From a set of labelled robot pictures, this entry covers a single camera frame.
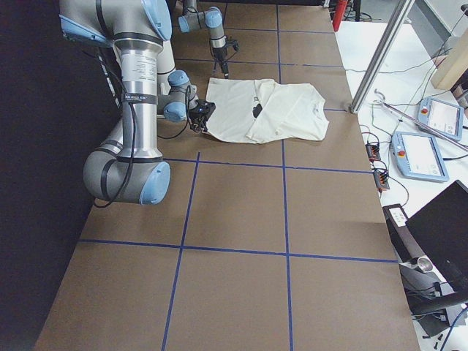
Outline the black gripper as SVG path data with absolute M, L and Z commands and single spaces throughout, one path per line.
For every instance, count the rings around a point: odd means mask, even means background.
M 224 78 L 229 78 L 229 67 L 227 63 L 227 48 L 224 46 L 222 48 L 213 48 L 213 55 L 215 61 L 219 64 Z
M 216 109 L 214 102 L 198 99 L 194 108 L 189 111 L 189 124 L 193 132 L 206 133 L 207 122 Z

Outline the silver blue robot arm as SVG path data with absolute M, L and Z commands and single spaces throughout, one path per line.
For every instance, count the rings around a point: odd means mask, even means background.
M 229 78 L 227 57 L 228 48 L 238 51 L 238 41 L 228 38 L 224 33 L 223 16 L 218 7 L 199 11 L 196 1 L 183 1 L 182 15 L 178 17 L 179 28 L 183 33 L 207 29 L 211 55 L 218 64 L 225 79 Z
M 172 60 L 165 1 L 60 1 L 63 35 L 70 41 L 115 48 L 121 63 L 121 120 L 87 158 L 83 180 L 102 201 L 156 205 L 169 187 L 171 170 L 157 145 L 157 117 L 184 121 L 204 132 L 215 104 L 200 99 L 183 70 L 164 74 Z

